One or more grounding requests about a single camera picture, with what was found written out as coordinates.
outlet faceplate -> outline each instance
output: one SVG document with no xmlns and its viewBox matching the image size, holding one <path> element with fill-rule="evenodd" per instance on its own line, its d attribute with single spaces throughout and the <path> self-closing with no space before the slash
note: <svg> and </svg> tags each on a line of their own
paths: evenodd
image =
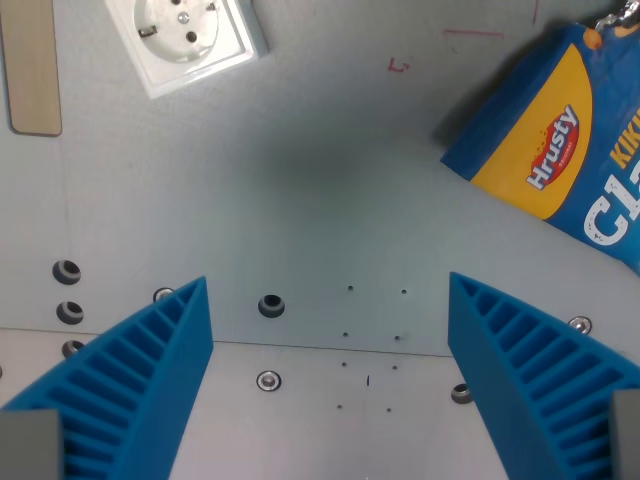
<svg viewBox="0 0 640 480">
<path fill-rule="evenodd" d="M 151 98 L 267 52 L 249 0 L 105 0 Z"/>
</svg>

socket holes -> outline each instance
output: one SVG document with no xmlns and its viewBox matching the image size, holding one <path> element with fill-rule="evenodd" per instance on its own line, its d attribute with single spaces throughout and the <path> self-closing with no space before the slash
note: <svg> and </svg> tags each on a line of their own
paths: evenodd
<svg viewBox="0 0 640 480">
<path fill-rule="evenodd" d="M 80 281 L 80 267 L 71 260 L 60 260 L 53 264 L 53 278 L 63 285 L 74 285 Z"/>
<path fill-rule="evenodd" d="M 77 353 L 82 347 L 84 347 L 84 343 L 78 340 L 69 340 L 62 344 L 62 355 L 64 355 L 64 358 L 69 358 L 74 353 Z"/>
<path fill-rule="evenodd" d="M 56 315 L 62 323 L 77 325 L 84 320 L 82 307 L 75 302 L 62 302 L 56 308 Z"/>
<path fill-rule="evenodd" d="M 284 300 L 278 295 L 265 295 L 258 302 L 258 311 L 267 318 L 276 318 L 284 313 Z"/>
<path fill-rule="evenodd" d="M 473 401 L 471 391 L 469 391 L 469 387 L 467 387 L 466 383 L 460 383 L 453 387 L 453 390 L 451 390 L 451 400 L 460 405 L 471 403 Z"/>
</svg>

metal panel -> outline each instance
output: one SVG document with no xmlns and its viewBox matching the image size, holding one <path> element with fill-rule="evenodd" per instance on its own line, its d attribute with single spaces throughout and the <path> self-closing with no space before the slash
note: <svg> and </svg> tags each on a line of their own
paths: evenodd
<svg viewBox="0 0 640 480">
<path fill-rule="evenodd" d="M 0 402 L 70 338 L 91 337 L 0 330 Z M 258 389 L 266 369 L 282 388 Z M 216 343 L 171 478 L 506 480 L 460 381 L 451 358 Z"/>
<path fill-rule="evenodd" d="M 267 57 L 152 101 L 106 7 L 57 0 L 64 134 L 0 128 L 18 225 L 0 255 L 24 259 L 0 270 L 0 325 L 71 330 L 54 312 L 72 300 L 73 330 L 102 332 L 205 274 L 221 340 L 448 355 L 458 270 L 640 353 L 626 267 L 438 163 L 463 97 L 551 20 L 609 6 L 537 4 L 257 0 Z M 73 287 L 51 277 L 62 258 Z M 266 320 L 271 293 L 287 309 Z"/>
</svg>

screw hole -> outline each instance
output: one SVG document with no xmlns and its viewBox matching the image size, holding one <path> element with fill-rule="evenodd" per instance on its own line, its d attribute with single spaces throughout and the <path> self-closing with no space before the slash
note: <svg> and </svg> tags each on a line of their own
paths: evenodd
<svg viewBox="0 0 640 480">
<path fill-rule="evenodd" d="M 265 295 L 258 302 L 258 311 L 267 318 L 276 318 L 284 313 L 284 300 L 278 295 Z"/>
<path fill-rule="evenodd" d="M 53 264 L 53 277 L 63 285 L 74 285 L 80 281 L 80 267 L 71 260 L 60 260 Z"/>
<path fill-rule="evenodd" d="M 460 383 L 453 387 L 453 390 L 451 390 L 451 399 L 460 405 L 471 403 L 473 401 L 473 397 L 471 396 L 471 392 L 469 391 L 469 387 L 467 387 L 466 383 Z"/>
<path fill-rule="evenodd" d="M 275 392 L 282 386 L 282 378 L 276 372 L 267 370 L 258 375 L 256 384 L 263 392 Z"/>
<path fill-rule="evenodd" d="M 153 301 L 159 302 L 164 297 L 171 295 L 172 293 L 173 293 L 173 288 L 169 288 L 169 287 L 159 288 L 158 290 L 153 292 Z"/>
<path fill-rule="evenodd" d="M 62 302 L 56 308 L 56 315 L 62 323 L 77 325 L 84 320 L 82 307 L 75 302 Z"/>
<path fill-rule="evenodd" d="M 62 345 L 62 355 L 64 355 L 64 358 L 69 358 L 74 353 L 77 353 L 82 347 L 84 347 L 84 343 L 79 340 L 69 340 L 68 342 L 64 342 Z"/>
</svg>

snack bag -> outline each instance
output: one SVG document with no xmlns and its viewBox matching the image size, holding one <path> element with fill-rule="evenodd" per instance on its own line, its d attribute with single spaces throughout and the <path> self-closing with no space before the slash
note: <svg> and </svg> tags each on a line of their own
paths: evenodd
<svg viewBox="0 0 640 480">
<path fill-rule="evenodd" d="M 552 34 L 442 162 L 640 274 L 638 5 Z"/>
</svg>

